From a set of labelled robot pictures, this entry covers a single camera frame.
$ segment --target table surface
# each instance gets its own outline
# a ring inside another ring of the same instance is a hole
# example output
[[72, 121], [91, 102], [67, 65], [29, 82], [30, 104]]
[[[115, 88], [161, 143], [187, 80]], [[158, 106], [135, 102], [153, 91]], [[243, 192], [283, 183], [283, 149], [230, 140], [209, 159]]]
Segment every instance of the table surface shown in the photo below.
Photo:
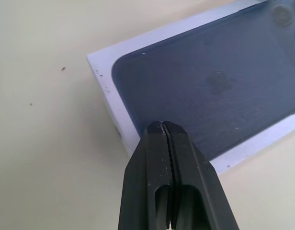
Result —
[[[86, 55], [226, 2], [0, 1], [0, 230], [117, 229], [128, 156]], [[240, 229], [295, 229], [295, 132], [220, 180]]]

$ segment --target beige surface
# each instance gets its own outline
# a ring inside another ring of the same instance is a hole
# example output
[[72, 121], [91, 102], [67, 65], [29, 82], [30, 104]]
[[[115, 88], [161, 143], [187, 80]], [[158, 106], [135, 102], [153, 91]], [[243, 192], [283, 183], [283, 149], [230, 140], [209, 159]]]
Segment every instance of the beige surface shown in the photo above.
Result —
[[[0, 1], [0, 230], [117, 229], [128, 158], [86, 55], [224, 3]], [[221, 181], [241, 229], [295, 229], [295, 133]]]

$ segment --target dark blue phone image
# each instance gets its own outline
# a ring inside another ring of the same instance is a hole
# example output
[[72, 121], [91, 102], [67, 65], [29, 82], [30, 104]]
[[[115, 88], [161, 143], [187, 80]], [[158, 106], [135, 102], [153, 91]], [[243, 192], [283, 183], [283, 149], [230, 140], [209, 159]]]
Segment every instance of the dark blue phone image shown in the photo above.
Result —
[[139, 132], [181, 125], [209, 159], [295, 113], [295, 0], [267, 1], [121, 57]]

